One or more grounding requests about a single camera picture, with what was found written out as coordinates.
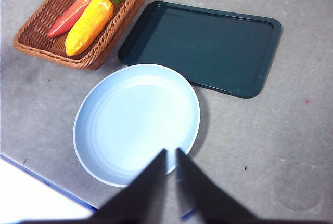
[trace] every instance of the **blue edge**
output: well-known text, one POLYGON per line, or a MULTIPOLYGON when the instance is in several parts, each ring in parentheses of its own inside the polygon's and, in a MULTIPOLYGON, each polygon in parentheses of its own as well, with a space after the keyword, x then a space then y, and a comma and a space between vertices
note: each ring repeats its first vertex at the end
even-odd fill
POLYGON ((37 180, 45 183, 46 185, 50 186, 51 188, 55 189, 56 191, 58 191, 59 193, 67 196, 68 198, 70 198, 71 200, 75 201, 76 203, 79 203, 81 206, 84 206, 88 209, 90 209, 93 212, 98 211, 97 208, 95 208, 94 206, 84 202, 83 200, 81 200, 80 198, 76 197, 75 195, 69 193, 68 191, 58 187, 57 185, 53 184, 52 182, 45 180, 43 177, 41 177, 40 175, 32 172, 31 170, 28 170, 27 168, 23 167, 22 165, 14 162, 12 159, 0 154, 0 158, 2 158, 3 160, 5 160, 6 162, 10 163, 11 165, 19 168, 20 170, 26 172, 27 174, 29 174, 30 176, 36 178, 37 180))

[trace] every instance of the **tray rim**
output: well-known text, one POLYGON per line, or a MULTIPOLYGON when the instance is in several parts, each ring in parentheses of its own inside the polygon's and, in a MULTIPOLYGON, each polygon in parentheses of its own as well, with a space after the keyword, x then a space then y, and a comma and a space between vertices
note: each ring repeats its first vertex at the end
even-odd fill
POLYGON ((281 23, 275 19, 275 18, 270 18, 270 17, 264 17, 264 16, 256 16, 256 15, 248 15, 248 14, 240 14, 237 12, 228 12, 228 11, 221 11, 221 10, 216 10, 216 9, 209 9, 209 8, 201 8, 201 7, 195 7, 195 6, 189 6, 189 5, 183 5, 183 4, 178 4, 178 3, 171 3, 171 2, 165 2, 165 1, 153 1, 149 3, 145 9, 143 10, 142 14, 140 15, 139 19, 131 29, 130 33, 126 37, 125 41, 121 45, 118 51, 118 58, 121 61, 122 64, 125 65, 135 65, 130 62, 126 62, 124 60, 124 52, 126 49, 126 44, 132 40, 132 32, 135 32, 136 28, 139 27, 140 25, 140 20, 143 19, 147 14, 149 14, 147 11, 149 10, 150 7, 156 7, 156 6, 163 6, 163 7, 169 7, 169 8, 176 8, 176 9, 185 9, 185 10, 191 10, 191 11, 196 11, 196 12, 204 12, 204 13, 209 13, 209 14, 216 14, 216 15, 224 15, 227 17, 232 17, 232 18, 238 18, 241 20, 251 20, 251 21, 262 21, 263 23, 269 24, 272 26, 273 30, 270 36, 269 41, 266 44, 266 49, 262 57, 262 61, 260 63, 257 77, 254 81, 254 83, 249 86, 242 88, 242 91, 240 92, 233 92, 232 90, 228 88, 216 88, 214 86, 208 86, 205 84, 200 84, 195 81, 189 80, 189 82, 193 85, 197 85, 206 89, 211 89, 215 90, 221 93, 229 94, 232 96, 240 97, 240 98, 253 98, 257 96, 263 89, 263 86, 267 80, 268 73, 270 71, 270 67, 273 63, 275 51, 277 49, 277 46, 279 44, 279 40, 281 37, 282 33, 282 25, 281 23))

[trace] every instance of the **orange carrot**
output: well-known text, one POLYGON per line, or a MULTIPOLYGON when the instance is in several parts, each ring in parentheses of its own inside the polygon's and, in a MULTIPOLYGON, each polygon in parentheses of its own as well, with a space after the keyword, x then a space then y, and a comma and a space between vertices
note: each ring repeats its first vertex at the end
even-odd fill
POLYGON ((89 5, 91 0, 76 0, 66 12, 48 30, 47 36, 54 38, 70 30, 82 15, 84 9, 89 5))

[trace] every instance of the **plate rim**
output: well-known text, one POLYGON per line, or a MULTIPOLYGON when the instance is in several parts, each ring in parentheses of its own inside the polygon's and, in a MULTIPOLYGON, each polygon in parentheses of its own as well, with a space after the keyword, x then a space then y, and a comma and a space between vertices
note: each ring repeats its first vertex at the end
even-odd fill
MULTIPOLYGON (((200 119, 201 119, 201 115, 200 115, 200 104, 199 104, 199 100, 198 100, 198 96, 196 94, 196 92, 194 91, 193 87, 191 86, 191 84, 189 83, 189 81, 184 78, 180 73, 176 72, 175 70, 169 68, 169 67, 165 67, 163 65, 159 65, 159 64, 136 64, 136 65, 131 65, 131 66, 128 66, 128 67, 124 67, 124 68, 121 68, 115 72, 112 72, 111 74, 107 75, 105 78, 103 78, 101 81, 99 81, 89 92, 88 94, 84 97, 83 101, 81 102, 80 104, 80 107, 78 109, 78 111, 76 112, 76 115, 75 115, 75 120, 74 120, 74 125, 73 125, 73 146, 74 146, 74 150, 75 150, 75 153, 76 153, 76 157, 78 158, 80 164, 83 166, 83 168, 86 170, 86 172, 88 172, 92 177, 94 177, 95 179, 97 179, 98 181, 100 182, 103 182, 107 185, 110 185, 110 186, 114 186, 114 187, 119 187, 119 188, 125 188, 127 187, 128 185, 122 185, 122 184, 118 184, 118 183, 114 183, 114 182, 110 182, 110 181, 107 181, 107 180, 104 180, 100 177, 98 177, 97 175, 95 175, 90 169, 88 169, 86 167, 86 165, 84 164, 84 162, 82 161, 80 155, 79 155, 79 152, 78 152, 78 149, 76 147, 76 138, 75 138, 75 130, 76 130, 76 124, 77 124, 77 121, 78 121, 78 118, 79 118, 79 114, 81 112, 81 109, 82 107, 84 106, 86 100, 88 99, 88 97, 91 95, 91 93, 101 84, 103 83, 105 80, 107 80, 109 77, 112 77, 112 76, 115 76, 115 74, 117 73, 120 73, 120 72, 123 72, 124 70, 127 70, 127 69, 133 69, 133 68, 136 68, 136 67, 160 67, 160 68, 163 68, 165 70, 169 70, 171 71, 172 73, 174 73, 176 76, 178 76, 181 80, 183 80, 185 82, 185 84, 187 84, 187 86, 189 87, 191 93, 193 94, 194 98, 195 98, 195 105, 197 107, 197 126, 196 126, 196 131, 195 131, 195 134, 193 136, 193 139, 191 141, 191 144, 189 145, 188 149, 186 151, 184 151, 184 153, 187 155, 191 148, 193 147, 194 145, 194 142, 198 136, 198 131, 199 131, 199 125, 200 125, 200 119)), ((167 174, 169 174, 170 172, 172 172, 174 169, 175 169, 176 165, 173 166, 172 168, 170 168, 168 171, 167 171, 167 174)))

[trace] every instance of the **yellow corn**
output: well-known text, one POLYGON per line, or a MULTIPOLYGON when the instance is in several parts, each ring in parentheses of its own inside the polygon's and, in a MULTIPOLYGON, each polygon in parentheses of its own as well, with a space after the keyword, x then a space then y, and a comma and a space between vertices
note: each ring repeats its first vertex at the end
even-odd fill
POLYGON ((113 14, 110 0, 92 0, 67 35, 66 54, 82 53, 93 42, 113 14))

